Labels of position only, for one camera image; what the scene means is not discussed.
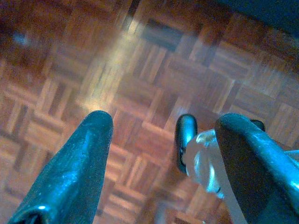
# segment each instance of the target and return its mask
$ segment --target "parquet floor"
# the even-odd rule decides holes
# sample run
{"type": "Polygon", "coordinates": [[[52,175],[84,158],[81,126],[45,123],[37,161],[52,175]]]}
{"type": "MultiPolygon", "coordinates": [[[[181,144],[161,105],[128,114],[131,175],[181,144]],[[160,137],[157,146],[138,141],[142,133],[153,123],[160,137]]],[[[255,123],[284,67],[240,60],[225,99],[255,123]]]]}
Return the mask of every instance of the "parquet floor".
{"type": "Polygon", "coordinates": [[[227,112],[299,148],[296,41],[211,1],[1,1],[0,223],[93,110],[114,119],[94,223],[230,223],[174,165],[177,118],[227,112]]]}

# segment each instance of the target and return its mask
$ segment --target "black shoe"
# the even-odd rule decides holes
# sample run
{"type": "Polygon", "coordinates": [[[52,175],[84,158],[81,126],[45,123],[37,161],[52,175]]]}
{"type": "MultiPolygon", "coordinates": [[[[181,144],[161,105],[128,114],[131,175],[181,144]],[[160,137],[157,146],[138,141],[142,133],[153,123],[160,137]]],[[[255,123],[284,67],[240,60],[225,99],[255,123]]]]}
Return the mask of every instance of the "black shoe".
{"type": "Polygon", "coordinates": [[[183,154],[186,152],[188,142],[197,135],[197,122],[196,118],[190,114],[184,114],[178,118],[175,142],[178,152],[177,165],[178,169],[186,173],[186,165],[183,163],[183,154]]]}
{"type": "Polygon", "coordinates": [[[263,122],[259,120],[250,120],[250,121],[254,123],[259,129],[265,132],[265,125],[263,124],[263,122]]]}

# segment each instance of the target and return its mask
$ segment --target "shoe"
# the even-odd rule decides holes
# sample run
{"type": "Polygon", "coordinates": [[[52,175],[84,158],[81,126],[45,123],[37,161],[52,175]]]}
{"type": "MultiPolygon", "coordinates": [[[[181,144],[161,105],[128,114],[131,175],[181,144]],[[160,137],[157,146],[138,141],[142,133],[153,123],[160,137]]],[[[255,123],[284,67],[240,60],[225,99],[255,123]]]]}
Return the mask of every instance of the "shoe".
{"type": "Polygon", "coordinates": [[[184,114],[178,118],[175,133],[175,143],[177,150],[178,169],[186,174],[186,165],[183,163],[183,155],[189,141],[197,135],[196,118],[190,114],[184,114]]]}

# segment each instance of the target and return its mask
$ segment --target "wooden floor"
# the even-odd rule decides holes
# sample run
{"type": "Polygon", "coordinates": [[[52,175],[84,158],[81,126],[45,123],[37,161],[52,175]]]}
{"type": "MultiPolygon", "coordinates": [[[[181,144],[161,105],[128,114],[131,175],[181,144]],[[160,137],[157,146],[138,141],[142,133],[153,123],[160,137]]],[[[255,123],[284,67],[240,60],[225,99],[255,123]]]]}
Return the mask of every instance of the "wooden floor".
{"type": "Polygon", "coordinates": [[[199,130],[236,112],[299,147],[299,51],[211,1],[14,0],[1,11],[0,223],[82,118],[114,119],[94,224],[228,224],[223,201],[175,167],[183,113],[199,130]]]}

